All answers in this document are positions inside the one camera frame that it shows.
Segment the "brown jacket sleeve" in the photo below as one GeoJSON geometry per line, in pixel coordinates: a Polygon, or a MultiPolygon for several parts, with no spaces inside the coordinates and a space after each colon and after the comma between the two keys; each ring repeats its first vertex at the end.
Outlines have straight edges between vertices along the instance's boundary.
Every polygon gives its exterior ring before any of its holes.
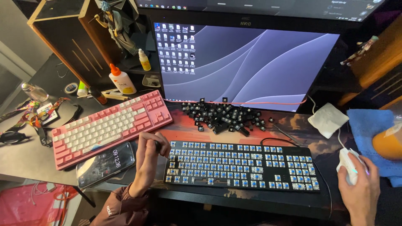
{"type": "Polygon", "coordinates": [[[133,198],[128,193],[130,186],[112,191],[90,226],[142,226],[148,215],[145,208],[148,192],[142,197],[133,198]]]}

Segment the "monitor screen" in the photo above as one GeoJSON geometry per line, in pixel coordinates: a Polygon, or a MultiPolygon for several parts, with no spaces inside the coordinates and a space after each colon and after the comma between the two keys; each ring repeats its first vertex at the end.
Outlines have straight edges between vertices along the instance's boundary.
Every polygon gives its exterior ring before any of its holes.
{"type": "Polygon", "coordinates": [[[142,8],[234,12],[361,22],[385,0],[136,0],[142,8]]]}
{"type": "MultiPolygon", "coordinates": [[[[154,23],[165,98],[301,102],[339,35],[154,23]]],[[[242,104],[296,112],[299,105],[242,104]]]]}

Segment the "tape roll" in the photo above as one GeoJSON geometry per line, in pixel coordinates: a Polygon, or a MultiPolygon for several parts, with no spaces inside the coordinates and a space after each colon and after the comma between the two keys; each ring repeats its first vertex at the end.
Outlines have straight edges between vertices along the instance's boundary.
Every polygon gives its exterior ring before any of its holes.
{"type": "Polygon", "coordinates": [[[65,88],[64,88],[64,92],[67,93],[70,96],[75,96],[77,95],[77,90],[78,90],[78,84],[73,82],[68,84],[65,88]]]}

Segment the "orange cap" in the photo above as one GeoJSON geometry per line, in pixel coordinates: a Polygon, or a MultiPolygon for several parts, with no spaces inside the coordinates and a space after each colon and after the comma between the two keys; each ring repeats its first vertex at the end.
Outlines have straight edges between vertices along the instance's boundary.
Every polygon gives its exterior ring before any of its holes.
{"type": "Polygon", "coordinates": [[[121,74],[121,71],[119,68],[115,67],[113,64],[110,64],[110,71],[114,76],[119,76],[121,74]]]}

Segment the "white mouse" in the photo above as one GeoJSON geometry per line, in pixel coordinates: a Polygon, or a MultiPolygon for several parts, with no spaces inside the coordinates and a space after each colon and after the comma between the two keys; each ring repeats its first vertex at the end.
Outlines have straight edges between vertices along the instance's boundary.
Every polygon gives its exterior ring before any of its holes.
{"type": "Polygon", "coordinates": [[[339,172],[340,167],[344,166],[348,171],[346,181],[350,185],[355,185],[357,182],[357,170],[352,160],[348,156],[349,152],[355,155],[356,158],[363,164],[367,174],[369,174],[369,171],[367,170],[366,164],[359,158],[359,154],[357,152],[355,152],[351,148],[349,150],[346,148],[342,148],[339,152],[339,165],[336,167],[336,171],[339,172]]]}

